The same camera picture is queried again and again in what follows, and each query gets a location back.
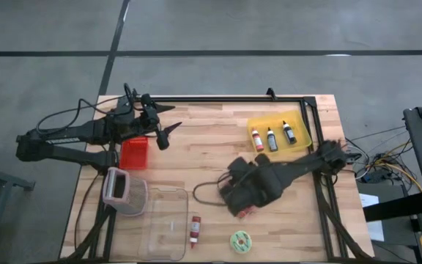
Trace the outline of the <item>black metal beam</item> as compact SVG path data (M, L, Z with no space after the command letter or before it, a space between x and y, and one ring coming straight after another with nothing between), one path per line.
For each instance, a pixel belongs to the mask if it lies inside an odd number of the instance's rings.
M367 222L421 214L422 192L376 205L369 205L363 209L363 212Z

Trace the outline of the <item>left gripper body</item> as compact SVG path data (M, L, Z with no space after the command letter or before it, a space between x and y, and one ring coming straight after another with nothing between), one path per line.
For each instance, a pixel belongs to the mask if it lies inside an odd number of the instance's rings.
M132 122L132 131L134 133L151 133L160 125L158 114L152 111L142 111L142 109L133 107L139 113Z

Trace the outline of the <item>blue food colouring bottle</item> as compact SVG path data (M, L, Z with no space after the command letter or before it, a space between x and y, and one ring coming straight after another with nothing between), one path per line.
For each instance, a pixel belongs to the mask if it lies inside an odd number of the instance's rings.
M294 134L292 128L289 126L289 124L286 123L285 121L283 121L283 130L284 130L284 134L285 134L288 142L290 144L295 144L297 142L295 134Z

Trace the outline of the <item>black aluminium rig frame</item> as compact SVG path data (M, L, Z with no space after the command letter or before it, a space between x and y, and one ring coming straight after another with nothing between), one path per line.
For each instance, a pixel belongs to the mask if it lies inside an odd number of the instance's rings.
M282 197L244 219L215 206L216 179L236 158L252 159L255 152L246 123L251 117L278 112L307 111L313 137L344 140L336 100L332 95L171 96L160 103L175 106L162 113L164 125L182 124L171 134L167 150L151 143L148 166L137 177L153 188L182 188L188 212L201 217L198 244L187 246L185 263L324 262L327 259L317 187L312 175L297 179ZM238 254L229 244L236 231L253 241L249 253Z

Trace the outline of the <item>red snack packet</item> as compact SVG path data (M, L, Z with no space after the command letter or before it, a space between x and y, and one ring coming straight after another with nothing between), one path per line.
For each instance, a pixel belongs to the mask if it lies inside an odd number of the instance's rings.
M237 213L236 217L239 218L239 219L244 219L246 216L249 216L252 213L255 213L255 211L256 211L256 207L250 206L250 207L244 208L241 211L239 211Z

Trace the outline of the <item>red plastic basket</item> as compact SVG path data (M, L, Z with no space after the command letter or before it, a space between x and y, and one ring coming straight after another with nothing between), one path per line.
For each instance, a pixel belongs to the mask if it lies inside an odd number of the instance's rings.
M149 142L145 136L128 139L122 143L119 168L144 170L147 168Z

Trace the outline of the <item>pink-rimmed clear cup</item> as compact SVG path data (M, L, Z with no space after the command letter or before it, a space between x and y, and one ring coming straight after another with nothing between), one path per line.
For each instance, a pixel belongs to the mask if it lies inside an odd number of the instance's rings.
M125 216L141 215L148 200L147 182L125 170L110 167L105 176L102 199Z

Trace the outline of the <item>pink-red food colouring bottle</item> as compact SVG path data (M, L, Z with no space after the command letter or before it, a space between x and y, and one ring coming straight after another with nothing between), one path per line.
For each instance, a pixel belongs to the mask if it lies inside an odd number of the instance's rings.
M259 132L257 131L257 129L252 129L252 138L253 138L253 143L255 144L255 148L257 152L261 152L264 150L264 144L262 141L261 136L259 135Z

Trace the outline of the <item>clear plastic bin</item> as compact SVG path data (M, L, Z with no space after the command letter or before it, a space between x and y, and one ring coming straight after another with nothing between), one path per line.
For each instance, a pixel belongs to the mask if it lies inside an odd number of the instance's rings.
M179 261L188 243L188 193L182 188L151 188L138 255L145 261Z

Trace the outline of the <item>purple-tipped food colouring bottle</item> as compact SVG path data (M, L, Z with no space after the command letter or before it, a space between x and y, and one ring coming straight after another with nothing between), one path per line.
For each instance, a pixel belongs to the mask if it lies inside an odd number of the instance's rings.
M275 137L273 130L270 127L267 128L267 142L268 142L268 145L269 145L271 152L278 151L278 145L277 145L276 137Z

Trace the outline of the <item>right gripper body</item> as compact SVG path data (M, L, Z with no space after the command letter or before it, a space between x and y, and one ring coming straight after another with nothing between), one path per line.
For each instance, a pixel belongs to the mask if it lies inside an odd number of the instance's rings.
M230 179L219 194L233 216L246 214L253 207L262 208L279 199L284 191L274 171L276 163L265 154L257 155L255 162L239 157L227 167Z

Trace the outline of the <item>green frosted toy donut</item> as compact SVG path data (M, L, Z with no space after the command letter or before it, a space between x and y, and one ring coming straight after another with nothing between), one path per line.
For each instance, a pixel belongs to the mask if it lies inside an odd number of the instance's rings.
M246 254L251 250L253 241L246 231L239 230L230 236L229 244L236 253Z

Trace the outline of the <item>yellow translucent plastic bin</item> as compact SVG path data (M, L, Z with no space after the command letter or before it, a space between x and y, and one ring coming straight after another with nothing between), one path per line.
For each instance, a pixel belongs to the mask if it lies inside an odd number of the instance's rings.
M289 124L292 128L297 142L290 144L284 134L283 121ZM271 152L267 142L267 128L270 127L276 137L278 151ZM288 157L294 152L305 150L312 145L312 139L309 135L306 124L303 121L302 115L297 110L279 112L277 114L267 114L260 117L250 118L247 121L248 135L252 138L252 129L257 129L264 144L264 150L258 153L264 153L270 157Z

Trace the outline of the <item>dark red food colouring bottle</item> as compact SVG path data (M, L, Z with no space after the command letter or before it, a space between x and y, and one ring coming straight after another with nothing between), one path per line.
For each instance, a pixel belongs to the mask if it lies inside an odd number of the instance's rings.
M190 247L193 249L199 241L201 217L193 216L190 226Z

